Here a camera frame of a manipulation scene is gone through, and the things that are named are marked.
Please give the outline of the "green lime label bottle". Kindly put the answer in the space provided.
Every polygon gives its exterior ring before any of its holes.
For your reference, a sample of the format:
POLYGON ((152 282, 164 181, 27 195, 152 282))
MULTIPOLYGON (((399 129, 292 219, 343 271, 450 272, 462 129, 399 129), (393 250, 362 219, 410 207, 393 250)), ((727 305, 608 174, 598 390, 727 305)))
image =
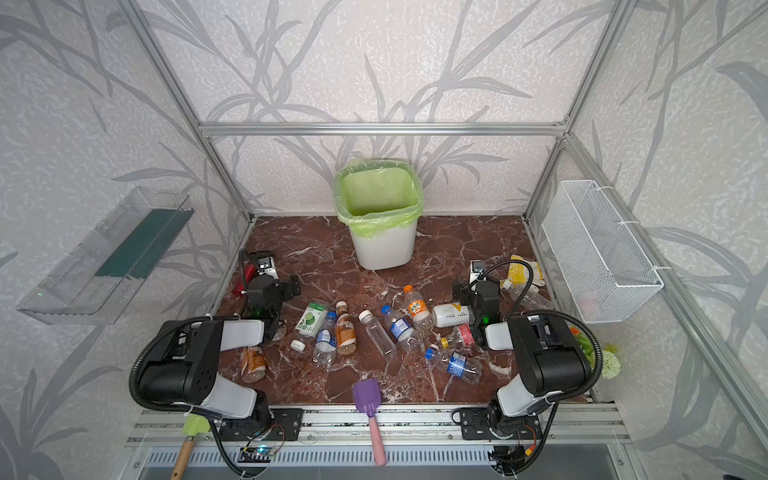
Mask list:
POLYGON ((311 300, 295 327, 297 334, 308 338, 315 338, 320 331, 329 310, 329 305, 326 302, 311 300))

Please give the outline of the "orange cap orange label bottle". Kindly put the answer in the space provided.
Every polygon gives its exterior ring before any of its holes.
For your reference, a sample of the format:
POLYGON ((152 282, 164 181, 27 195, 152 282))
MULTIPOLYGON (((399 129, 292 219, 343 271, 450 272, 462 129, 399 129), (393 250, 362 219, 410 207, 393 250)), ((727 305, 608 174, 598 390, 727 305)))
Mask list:
POLYGON ((412 285, 406 285, 403 291, 405 306, 414 325, 422 331, 431 330, 434 326, 433 316, 423 296, 412 285))

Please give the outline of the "crushed blue label bottle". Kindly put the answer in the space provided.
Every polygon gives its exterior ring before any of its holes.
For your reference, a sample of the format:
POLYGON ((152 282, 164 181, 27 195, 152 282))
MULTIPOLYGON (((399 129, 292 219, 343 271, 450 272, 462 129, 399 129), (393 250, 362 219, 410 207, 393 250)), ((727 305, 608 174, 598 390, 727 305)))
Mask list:
POLYGON ((456 351, 427 348, 425 359, 432 370, 443 371, 468 384, 478 384, 482 376, 482 363, 456 351))

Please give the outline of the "blue cap water bottle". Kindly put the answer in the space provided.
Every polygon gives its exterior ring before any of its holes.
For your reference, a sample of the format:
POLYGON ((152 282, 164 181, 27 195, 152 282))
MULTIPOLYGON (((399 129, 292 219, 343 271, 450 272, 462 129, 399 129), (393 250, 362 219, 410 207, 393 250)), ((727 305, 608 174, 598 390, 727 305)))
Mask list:
POLYGON ((337 314, 329 311, 318 331, 313 351, 313 362, 318 365, 329 367, 336 358, 336 321, 337 314))

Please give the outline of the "blue label water bottle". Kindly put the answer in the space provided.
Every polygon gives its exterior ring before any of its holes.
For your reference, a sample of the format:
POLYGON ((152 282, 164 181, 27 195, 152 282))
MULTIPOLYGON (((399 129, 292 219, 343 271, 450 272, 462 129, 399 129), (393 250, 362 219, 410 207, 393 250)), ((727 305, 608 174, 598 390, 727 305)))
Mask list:
POLYGON ((381 308, 381 313, 389 322, 389 331, 399 347, 405 351, 424 349, 419 333, 403 311, 385 305, 381 308))

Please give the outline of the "brown tea bottle white cap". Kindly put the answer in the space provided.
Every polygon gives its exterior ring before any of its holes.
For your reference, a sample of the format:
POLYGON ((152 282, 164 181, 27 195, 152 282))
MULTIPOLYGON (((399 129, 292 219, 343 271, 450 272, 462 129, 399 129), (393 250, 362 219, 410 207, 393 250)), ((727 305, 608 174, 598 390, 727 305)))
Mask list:
POLYGON ((345 301, 336 303, 336 340, 339 355, 353 354, 357 349, 357 338, 348 305, 345 301))

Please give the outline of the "clear bottle white cap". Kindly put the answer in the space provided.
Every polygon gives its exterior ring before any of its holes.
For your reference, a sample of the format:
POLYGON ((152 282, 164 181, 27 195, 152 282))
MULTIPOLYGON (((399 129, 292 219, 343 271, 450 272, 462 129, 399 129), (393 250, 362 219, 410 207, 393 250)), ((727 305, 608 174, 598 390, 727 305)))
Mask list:
POLYGON ((396 356, 396 346, 373 313, 370 310, 363 310, 358 315, 358 318, 382 357, 386 361, 394 359, 396 356))

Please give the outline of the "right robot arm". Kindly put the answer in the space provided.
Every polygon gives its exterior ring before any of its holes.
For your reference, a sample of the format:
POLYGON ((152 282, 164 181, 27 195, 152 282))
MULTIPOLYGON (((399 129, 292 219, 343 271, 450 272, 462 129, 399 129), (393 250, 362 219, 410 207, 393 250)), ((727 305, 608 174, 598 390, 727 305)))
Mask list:
POLYGON ((505 440, 522 434, 547 437, 539 415, 588 392, 599 380, 605 355, 598 339, 579 319, 551 309, 500 311, 500 287, 476 279, 456 282, 452 298, 467 307, 464 336, 484 350, 514 353, 517 373, 497 389, 484 409, 462 408, 466 440, 505 440))

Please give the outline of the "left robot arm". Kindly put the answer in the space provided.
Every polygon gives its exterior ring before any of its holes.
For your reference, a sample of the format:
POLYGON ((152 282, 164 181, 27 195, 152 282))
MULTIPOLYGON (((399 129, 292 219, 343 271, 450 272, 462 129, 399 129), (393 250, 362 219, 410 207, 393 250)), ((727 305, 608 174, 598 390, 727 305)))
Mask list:
POLYGON ((279 328, 283 303, 300 294, 298 276, 281 281, 262 274, 246 286, 254 319, 206 315, 163 323, 130 371, 133 400, 154 411, 270 423, 263 392, 218 373, 220 353, 271 341, 279 328))

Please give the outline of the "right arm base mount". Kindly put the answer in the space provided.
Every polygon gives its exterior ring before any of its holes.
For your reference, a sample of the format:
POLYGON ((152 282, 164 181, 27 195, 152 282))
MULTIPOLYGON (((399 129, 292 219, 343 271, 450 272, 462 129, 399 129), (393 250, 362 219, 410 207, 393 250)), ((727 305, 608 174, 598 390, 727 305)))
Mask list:
POLYGON ((488 407, 463 407, 451 412, 463 440, 513 440, 537 442, 542 424, 537 416, 506 417, 488 407))

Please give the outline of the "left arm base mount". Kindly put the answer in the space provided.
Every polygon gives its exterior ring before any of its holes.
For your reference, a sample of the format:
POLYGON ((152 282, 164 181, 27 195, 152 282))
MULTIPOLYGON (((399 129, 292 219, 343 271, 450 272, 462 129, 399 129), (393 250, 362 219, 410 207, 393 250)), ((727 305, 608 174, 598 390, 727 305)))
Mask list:
POLYGON ((295 442, 299 438, 304 410, 302 408, 275 408, 272 418, 264 425, 255 420, 226 420, 219 427, 224 442, 266 440, 295 442))

